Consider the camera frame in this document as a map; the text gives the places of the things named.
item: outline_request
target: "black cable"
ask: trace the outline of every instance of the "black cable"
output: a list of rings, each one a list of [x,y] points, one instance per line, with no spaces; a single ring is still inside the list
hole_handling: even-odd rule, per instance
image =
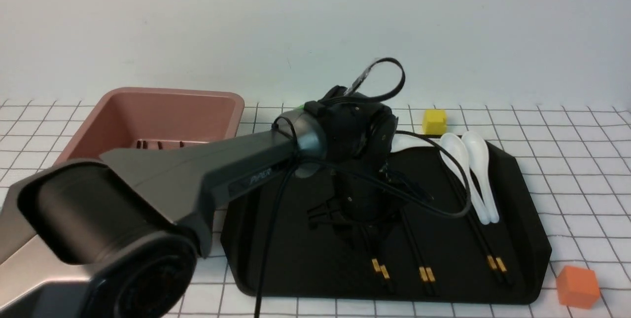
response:
[[[419,184],[410,181],[410,179],[408,179],[408,177],[402,172],[392,169],[386,169],[386,175],[400,181],[404,186],[408,188],[408,190],[410,190],[410,192],[412,192],[412,194],[415,194],[419,198],[426,198],[427,201],[434,200],[432,194],[427,192],[424,188],[420,187]]]
[[[381,58],[381,59],[376,60],[372,64],[370,64],[368,68],[366,68],[366,70],[363,73],[361,73],[360,77],[357,78],[357,80],[354,82],[353,85],[357,84],[357,87],[358,87],[358,85],[360,85],[363,82],[363,80],[368,76],[368,74],[370,73],[370,70],[374,66],[376,66],[377,64],[386,63],[386,62],[395,64],[395,66],[401,69],[401,80],[399,80],[399,84],[397,84],[397,86],[394,89],[379,96],[356,97],[356,96],[352,96],[351,94],[351,96],[336,96],[334,98],[321,100],[320,102],[323,105],[331,106],[331,105],[337,105],[341,103],[352,103],[352,104],[380,103],[380,102],[385,102],[387,100],[390,100],[391,98],[394,98],[394,96],[397,96],[397,94],[401,92],[401,89],[403,89],[403,86],[405,84],[405,71],[403,71],[403,66],[401,65],[401,63],[392,57]]]
[[[464,172],[464,169],[462,169],[462,165],[460,165],[460,162],[458,162],[453,155],[451,155],[448,151],[445,150],[445,148],[441,147],[438,143],[434,142],[433,139],[429,138],[428,136],[425,136],[424,134],[416,134],[414,132],[408,132],[408,131],[396,131],[395,133],[398,134],[406,134],[408,136],[412,136],[412,137],[416,137],[419,139],[424,140],[425,142],[428,142],[430,145],[432,145],[433,147],[437,148],[441,153],[445,154],[449,160],[451,160],[451,162],[453,162],[456,166],[456,168],[458,168],[458,172],[460,172],[460,175],[462,176],[462,178],[467,178],[466,173]],[[465,181],[464,182],[464,190],[466,193],[465,196],[465,204],[464,207],[466,208],[466,212],[469,211],[469,209],[471,208],[471,188],[469,187],[469,182]]]
[[[392,195],[396,195],[397,197],[408,201],[410,203],[416,204],[417,206],[420,206],[422,208],[424,208],[424,210],[428,210],[429,212],[439,216],[439,217],[444,217],[444,218],[460,218],[460,217],[464,217],[467,212],[469,212],[469,209],[471,208],[471,194],[469,194],[468,201],[465,204],[465,206],[462,208],[462,210],[458,211],[458,212],[446,212],[444,210],[440,210],[438,208],[435,208],[434,206],[431,206],[425,202],[422,201],[422,199],[417,199],[416,197],[411,196],[410,194],[407,194],[406,192],[403,192],[403,190],[399,190],[399,188],[396,188],[390,184],[387,183],[383,183],[383,181],[381,181],[380,179],[376,179],[374,177],[371,177],[369,175],[365,175],[365,174],[360,174],[357,172],[352,172],[350,170],[347,170],[343,167],[340,167],[339,165],[336,165],[334,163],[331,163],[329,161],[324,161],[324,160],[320,160],[320,159],[314,159],[314,158],[302,158],[300,160],[300,164],[306,164],[306,163],[313,163],[313,164],[318,164],[318,165],[323,165],[324,167],[327,167],[329,169],[335,170],[336,172],[339,173],[343,173],[343,174],[348,174],[352,177],[356,177],[358,179],[362,179],[363,181],[369,183],[370,185],[373,185],[374,187],[380,188],[383,191],[389,192]]]
[[[265,242],[263,245],[263,253],[261,259],[261,272],[259,273],[259,282],[256,287],[256,304],[254,305],[254,318],[259,318],[261,315],[261,302],[263,298],[263,282],[265,279],[265,267],[268,264],[268,253],[270,251],[270,243],[272,236],[274,235],[274,228],[276,227],[276,218],[278,214],[278,209],[280,208],[280,202],[282,199],[282,195],[284,194],[285,189],[287,188],[287,183],[291,179],[291,175],[295,172],[298,167],[300,167],[300,163],[295,161],[293,165],[287,170],[282,178],[282,183],[280,184],[280,188],[278,188],[277,197],[274,200],[274,204],[272,206],[272,212],[270,215],[270,223],[268,224],[268,231],[265,235]]]
[[[291,134],[287,134],[287,132],[281,131],[280,129],[278,129],[278,120],[284,120],[285,122],[287,122],[287,124],[289,125],[289,129],[291,130]],[[298,151],[298,137],[296,136],[296,129],[293,127],[293,122],[291,122],[289,118],[286,118],[285,116],[282,116],[282,115],[278,116],[272,123],[272,129],[280,132],[287,138],[293,139],[293,145],[295,146],[294,151],[296,152]]]

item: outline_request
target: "white wall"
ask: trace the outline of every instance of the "white wall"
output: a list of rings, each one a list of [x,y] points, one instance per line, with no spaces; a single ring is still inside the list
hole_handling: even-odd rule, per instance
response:
[[[305,100],[393,56],[399,102],[631,106],[630,31],[631,0],[0,0],[0,93]]]

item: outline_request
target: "yellow cube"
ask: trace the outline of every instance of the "yellow cube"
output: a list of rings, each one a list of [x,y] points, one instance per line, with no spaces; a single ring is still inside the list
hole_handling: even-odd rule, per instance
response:
[[[447,112],[444,109],[426,109],[423,116],[423,133],[441,136],[447,131]]]

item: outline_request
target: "ceramic spoon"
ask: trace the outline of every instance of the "ceramic spoon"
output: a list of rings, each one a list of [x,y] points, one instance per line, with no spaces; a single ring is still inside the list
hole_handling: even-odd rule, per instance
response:
[[[472,131],[464,132],[462,142],[467,152],[469,152],[471,170],[478,178],[482,199],[489,212],[489,218],[492,223],[497,223],[500,221],[500,214],[497,212],[493,191],[491,191],[491,183],[489,182],[489,147],[487,147],[487,142],[482,136]]]
[[[432,145],[420,138],[397,133],[392,138],[392,150],[390,152],[396,153],[415,147],[432,147]]]
[[[480,195],[478,194],[478,190],[476,190],[475,185],[473,184],[473,179],[471,178],[471,171],[469,170],[469,154],[467,153],[466,147],[464,147],[464,143],[453,133],[445,133],[440,138],[440,145],[447,151],[451,156],[453,156],[462,169],[464,169],[464,174],[466,175],[466,181],[469,183],[469,190],[471,192],[471,204],[473,204],[473,208],[475,209],[476,214],[478,215],[478,219],[480,223],[486,225],[489,224],[489,214],[487,213],[487,208],[482,203],[482,199],[480,199]],[[462,184],[464,184],[464,179],[462,178],[462,174],[460,174],[460,170],[456,167],[456,164],[451,161],[443,152],[440,152],[440,157],[442,161],[449,167],[459,179]]]

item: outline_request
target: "black chopsticks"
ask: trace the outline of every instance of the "black chopsticks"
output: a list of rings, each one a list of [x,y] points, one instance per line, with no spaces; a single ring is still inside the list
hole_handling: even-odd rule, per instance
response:
[[[414,260],[419,267],[419,275],[421,281],[423,282],[423,286],[429,296],[437,296],[438,287],[436,285],[436,277],[434,276],[432,268],[427,264],[427,261],[423,260],[423,255],[419,249],[419,242],[412,231],[408,215],[405,213],[404,208],[401,208],[399,213],[401,214],[401,223],[403,223],[403,228],[406,234],[405,237],[408,240],[408,246],[410,246]]]
[[[439,161],[440,161],[440,165],[442,167],[444,174],[449,179],[451,188],[456,193],[456,197],[458,198],[458,201],[461,204],[464,204],[464,201],[465,201],[464,197],[466,194],[464,194],[464,187],[462,186],[462,183],[460,183],[460,180],[455,176],[455,174],[453,174],[453,172],[449,170],[449,168],[447,167],[447,165],[445,165],[444,161],[442,161],[440,156],[439,156]],[[484,253],[485,260],[487,264],[489,265],[489,268],[491,268],[493,275],[495,276],[495,279],[499,283],[506,283],[507,285],[512,286],[513,285],[512,277],[509,274],[509,271],[506,268],[506,265],[503,262],[502,258],[495,255],[497,251],[493,250],[493,248],[491,247],[491,242],[485,237],[482,231],[482,228],[480,228],[482,224],[474,216],[473,211],[467,213],[466,217],[467,217],[467,221],[469,221],[469,225],[471,226],[471,229],[473,230],[476,240],[478,240],[480,248],[482,249],[482,252]]]
[[[363,226],[361,226],[359,230],[363,239],[365,249],[370,254],[370,260],[372,262],[372,268],[375,271],[375,275],[379,277],[381,284],[384,285],[390,293],[394,293],[394,284],[392,283],[392,279],[390,278],[390,273],[388,273],[388,269],[386,268],[385,264],[379,263],[379,260],[377,259],[377,253],[374,248],[372,248],[372,244],[370,242],[370,235],[368,234],[366,228]]]

